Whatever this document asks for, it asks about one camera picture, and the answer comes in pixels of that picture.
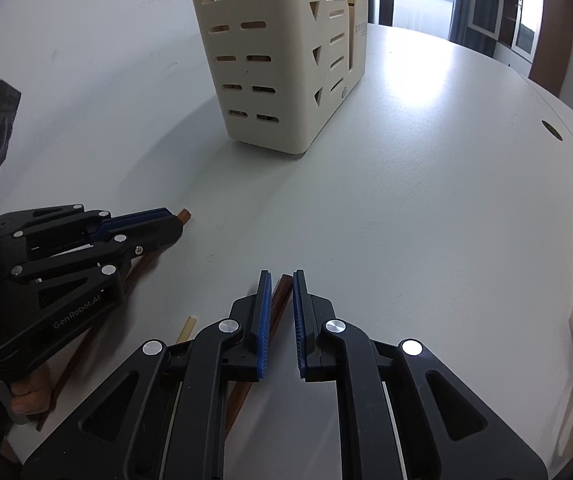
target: round table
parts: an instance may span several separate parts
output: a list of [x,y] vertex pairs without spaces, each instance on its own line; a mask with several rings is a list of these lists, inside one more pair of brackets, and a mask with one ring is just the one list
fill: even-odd
[[[44,430],[12,429],[20,458],[141,343],[173,343],[189,315],[196,330],[225,317],[262,269],[275,282],[303,269],[372,339],[424,342],[559,467],[573,111],[547,91],[456,44],[370,25],[364,78],[308,152],[271,152],[226,136],[190,0],[0,0],[0,78],[23,92],[0,213],[193,214]],[[228,479],[340,478],[334,385],[299,379],[291,319],[227,440]]]

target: light wooden stick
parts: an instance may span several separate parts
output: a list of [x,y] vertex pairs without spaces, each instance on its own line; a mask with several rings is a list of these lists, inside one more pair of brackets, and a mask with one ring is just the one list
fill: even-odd
[[189,339],[191,339],[191,333],[193,332],[193,329],[196,327],[197,322],[198,322],[197,317],[188,316],[186,318],[186,322],[184,323],[184,326],[182,327],[182,331],[180,332],[180,335],[178,335],[178,340],[175,341],[175,343],[176,344],[184,343],[184,342],[188,341]]

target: silver pivot screw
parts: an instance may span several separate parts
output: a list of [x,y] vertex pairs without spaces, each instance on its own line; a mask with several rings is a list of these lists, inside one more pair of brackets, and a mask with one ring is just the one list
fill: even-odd
[[147,355],[157,355],[162,351],[162,343],[159,341],[147,341],[142,346],[142,352]]
[[344,324],[343,321],[340,321],[339,319],[331,319],[330,321],[326,322],[325,326],[329,332],[332,332],[334,334],[339,334],[346,330],[346,325]]
[[408,339],[402,343],[402,350],[409,355],[420,355],[423,351],[422,343],[413,339]]
[[225,319],[224,321],[220,321],[220,324],[218,325],[220,332],[224,333],[235,332],[239,327],[240,324],[234,319]]
[[102,274],[110,276],[111,274],[115,273],[116,270],[117,269],[115,265],[105,265],[104,267],[102,267]]

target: white utensil holder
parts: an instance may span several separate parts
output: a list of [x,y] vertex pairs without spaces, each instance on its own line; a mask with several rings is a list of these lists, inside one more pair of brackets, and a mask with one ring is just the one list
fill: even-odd
[[193,0],[233,139],[303,153],[364,75],[368,0]]

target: human hand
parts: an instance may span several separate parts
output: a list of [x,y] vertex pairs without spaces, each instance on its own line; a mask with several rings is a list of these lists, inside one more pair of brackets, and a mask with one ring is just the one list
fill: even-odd
[[45,412],[51,401],[51,378],[45,363],[27,378],[10,386],[13,395],[10,406],[18,415],[33,415]]
[[44,363],[26,378],[13,383],[10,406],[18,415],[34,415],[48,410],[51,403],[51,374]]

